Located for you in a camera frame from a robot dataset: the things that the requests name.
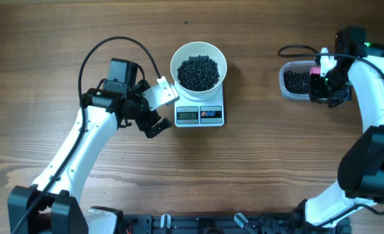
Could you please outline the pink scoop blue handle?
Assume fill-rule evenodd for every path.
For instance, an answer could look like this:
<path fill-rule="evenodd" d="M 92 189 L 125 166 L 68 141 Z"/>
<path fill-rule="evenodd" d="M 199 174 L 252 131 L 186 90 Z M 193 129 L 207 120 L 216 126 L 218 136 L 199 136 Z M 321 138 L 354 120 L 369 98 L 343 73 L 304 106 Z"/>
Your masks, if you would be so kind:
<path fill-rule="evenodd" d="M 321 68 L 319 66 L 313 66 L 309 71 L 310 76 L 320 77 L 321 76 Z"/>

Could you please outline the cream white bowl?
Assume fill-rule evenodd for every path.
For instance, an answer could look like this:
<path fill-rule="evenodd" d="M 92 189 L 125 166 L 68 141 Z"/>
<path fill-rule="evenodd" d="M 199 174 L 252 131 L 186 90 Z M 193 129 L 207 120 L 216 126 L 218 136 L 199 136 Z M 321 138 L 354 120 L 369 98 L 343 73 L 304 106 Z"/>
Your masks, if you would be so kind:
<path fill-rule="evenodd" d="M 227 72 L 227 63 L 226 63 L 226 58 L 224 54 L 222 54 L 222 52 L 217 47 L 209 43 L 191 42 L 186 45 L 183 45 L 180 49 L 176 51 L 176 53 L 172 57 L 171 73 L 174 79 L 174 86 L 176 83 L 182 86 L 178 78 L 176 77 L 178 75 L 177 68 L 181 65 L 183 61 L 187 60 L 189 57 L 196 57 L 198 55 L 208 55 L 212 60 L 214 60 L 217 63 L 220 79 L 219 79 L 219 82 L 210 90 L 213 90 L 215 87 L 218 87 L 219 85 L 223 85 L 223 80 Z"/>

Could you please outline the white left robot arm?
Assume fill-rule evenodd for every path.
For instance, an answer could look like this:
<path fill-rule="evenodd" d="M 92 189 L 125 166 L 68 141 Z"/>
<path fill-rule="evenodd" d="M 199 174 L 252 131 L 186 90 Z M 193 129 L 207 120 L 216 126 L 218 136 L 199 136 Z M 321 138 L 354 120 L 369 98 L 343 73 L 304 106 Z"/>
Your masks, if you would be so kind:
<path fill-rule="evenodd" d="M 82 95 L 72 130 L 49 166 L 30 187 L 14 187 L 8 197 L 12 233 L 125 233 L 123 212 L 79 206 L 83 187 L 96 159 L 118 129 L 134 121 L 148 138 L 171 126 L 157 109 L 178 100 L 166 78 L 150 86 L 136 80 L 140 65 L 114 58 L 106 79 Z"/>

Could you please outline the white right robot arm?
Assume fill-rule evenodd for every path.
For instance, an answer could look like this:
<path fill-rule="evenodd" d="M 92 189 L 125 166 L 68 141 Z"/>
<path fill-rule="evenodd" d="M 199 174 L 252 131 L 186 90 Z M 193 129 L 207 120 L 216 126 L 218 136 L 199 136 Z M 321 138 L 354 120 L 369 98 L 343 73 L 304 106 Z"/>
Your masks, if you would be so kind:
<path fill-rule="evenodd" d="M 384 215 L 384 45 L 349 26 L 336 33 L 334 53 L 323 48 L 316 56 L 310 100 L 335 107 L 356 94 L 363 133 L 341 159 L 337 181 L 305 202 L 305 222 L 333 228 L 360 209 Z"/>

